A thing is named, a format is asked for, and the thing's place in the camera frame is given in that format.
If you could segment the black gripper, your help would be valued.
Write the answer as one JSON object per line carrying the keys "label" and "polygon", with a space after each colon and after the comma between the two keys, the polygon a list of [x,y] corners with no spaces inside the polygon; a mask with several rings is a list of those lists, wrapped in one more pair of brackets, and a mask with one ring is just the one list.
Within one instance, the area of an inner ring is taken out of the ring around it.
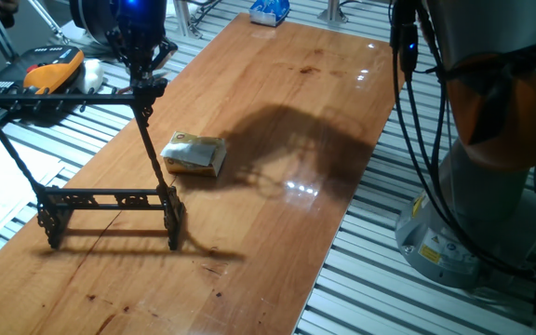
{"label": "black gripper", "polygon": [[131,79],[139,78],[136,47],[146,50],[141,57],[141,77],[149,78],[161,69],[179,47],[165,36],[166,0],[119,0],[119,30],[106,33],[114,56],[122,62]]}

